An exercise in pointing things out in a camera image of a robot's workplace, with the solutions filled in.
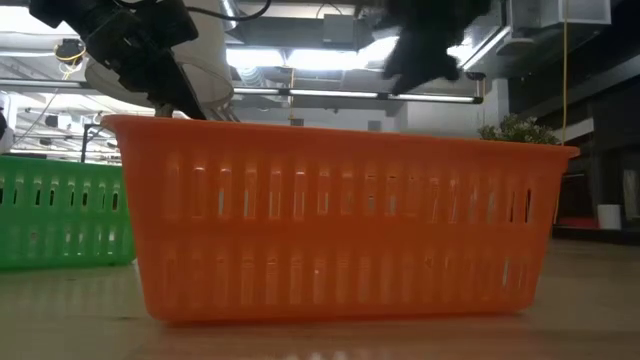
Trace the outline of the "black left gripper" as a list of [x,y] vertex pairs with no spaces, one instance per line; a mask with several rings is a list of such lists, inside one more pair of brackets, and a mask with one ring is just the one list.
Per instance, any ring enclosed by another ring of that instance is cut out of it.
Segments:
[[182,1],[31,0],[29,13],[52,28],[69,25],[89,55],[115,72],[126,90],[148,93],[156,106],[206,119],[173,52],[198,37]]

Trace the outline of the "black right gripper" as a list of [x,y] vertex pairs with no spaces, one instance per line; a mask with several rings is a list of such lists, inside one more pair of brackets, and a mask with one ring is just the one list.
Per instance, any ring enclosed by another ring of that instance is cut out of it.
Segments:
[[383,28],[400,31],[383,70],[384,79],[396,77],[389,92],[403,94],[440,78],[457,81],[460,78],[457,59],[447,50],[491,8],[492,0],[387,1]]

